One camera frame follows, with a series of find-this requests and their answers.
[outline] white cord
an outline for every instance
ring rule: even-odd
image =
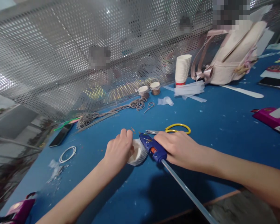
[[[73,150],[72,150],[72,155],[71,155],[68,159],[63,160],[63,159],[62,159],[63,155],[64,155],[69,149],[73,149]],[[64,163],[64,162],[66,162],[66,161],[69,161],[69,160],[74,156],[74,154],[76,153],[76,151],[77,151],[77,148],[76,148],[75,146],[69,147],[67,150],[65,150],[65,151],[61,154],[61,156],[60,156],[60,158],[59,158],[59,162],[60,162],[60,163]]]

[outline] yellow scissors handle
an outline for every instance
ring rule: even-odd
[[[165,128],[165,132],[167,132],[167,133],[168,132],[178,132],[177,130],[170,129],[170,128],[175,127],[175,126],[182,126],[182,127],[186,128],[186,129],[188,129],[188,132],[186,132],[186,134],[190,134],[191,133],[191,129],[187,125],[185,125],[185,124],[172,124],[169,127]]]

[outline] mobile phone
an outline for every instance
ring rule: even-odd
[[[280,79],[265,77],[258,84],[280,89]]]
[[[62,143],[62,141],[64,140],[64,138],[67,136],[68,132],[71,130],[73,125],[74,124],[66,124],[61,129],[61,131],[58,133],[58,135],[54,138],[54,140],[51,142],[49,147],[54,147],[54,146],[60,145]]]

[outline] hand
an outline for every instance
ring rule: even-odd
[[[115,174],[121,171],[134,153],[132,142],[133,132],[126,129],[122,129],[115,139],[108,142],[103,160],[105,166],[110,168],[112,172],[116,172]]]
[[[172,134],[159,132],[154,139],[166,149],[170,163],[188,170],[203,172],[208,168],[210,153],[215,151],[199,145],[183,131]]]

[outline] blue glue gun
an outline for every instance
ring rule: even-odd
[[[151,138],[147,133],[140,133],[139,138],[148,153],[152,154],[153,159],[157,163],[160,163],[162,160],[166,160],[167,152],[156,140]]]

